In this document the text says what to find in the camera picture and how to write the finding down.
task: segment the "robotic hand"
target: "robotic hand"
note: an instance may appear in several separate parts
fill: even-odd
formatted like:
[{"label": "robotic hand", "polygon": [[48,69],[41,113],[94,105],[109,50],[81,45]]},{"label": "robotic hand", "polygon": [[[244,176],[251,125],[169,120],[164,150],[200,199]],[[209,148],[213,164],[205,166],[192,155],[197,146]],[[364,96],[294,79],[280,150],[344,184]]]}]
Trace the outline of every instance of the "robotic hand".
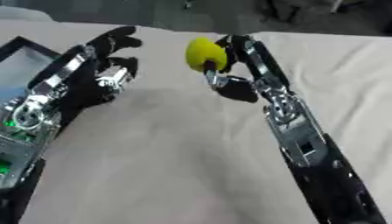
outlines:
[{"label": "robotic hand", "polygon": [[[377,205],[338,146],[323,132],[305,102],[264,44],[250,36],[226,36],[215,44],[197,38],[186,49],[189,66],[203,72],[209,85],[230,99],[256,102],[279,142],[284,161],[319,223],[384,224]],[[218,75],[236,62],[247,65],[252,79]]]},{"label": "robotic hand", "polygon": [[0,126],[2,195],[29,177],[47,145],[83,109],[112,101],[135,78],[136,58],[110,57],[142,45],[129,37],[135,31],[120,27],[71,48],[39,72],[23,94],[0,106],[0,122],[9,124]]}]

